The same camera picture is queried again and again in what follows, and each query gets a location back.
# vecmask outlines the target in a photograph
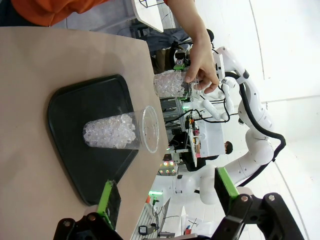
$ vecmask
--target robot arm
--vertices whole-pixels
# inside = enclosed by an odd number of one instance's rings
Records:
[[[267,109],[261,104],[259,92],[254,85],[249,73],[241,66],[234,54],[225,47],[216,50],[216,55],[220,55],[226,77],[228,73],[236,73],[236,82],[245,86],[245,95],[248,99],[249,107],[257,123],[268,131],[273,130],[273,121]],[[268,164],[274,156],[274,150],[270,145],[269,137],[258,131],[249,119],[245,110],[243,100],[238,107],[239,118],[250,128],[245,135],[245,142],[248,152],[242,157],[232,161],[225,166],[233,183],[236,184],[255,173],[262,165]]]

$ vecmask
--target person's hand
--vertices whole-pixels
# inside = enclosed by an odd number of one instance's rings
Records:
[[[190,83],[198,74],[199,84],[196,85],[197,90],[205,89],[211,83],[210,86],[204,90],[204,93],[208,94],[213,92],[219,85],[219,79],[216,74],[216,64],[207,33],[204,37],[193,41],[190,50],[190,62],[191,65],[184,80]]]

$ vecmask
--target clear plastic cup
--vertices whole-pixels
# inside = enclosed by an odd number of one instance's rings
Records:
[[[145,148],[155,153],[159,143],[157,113],[152,106],[147,106],[140,111],[90,121],[83,127],[83,138],[90,147]]]
[[[165,71],[156,74],[153,87],[159,98],[196,98],[199,99],[200,91],[194,86],[199,83],[198,77],[189,83],[185,82],[186,71]]]

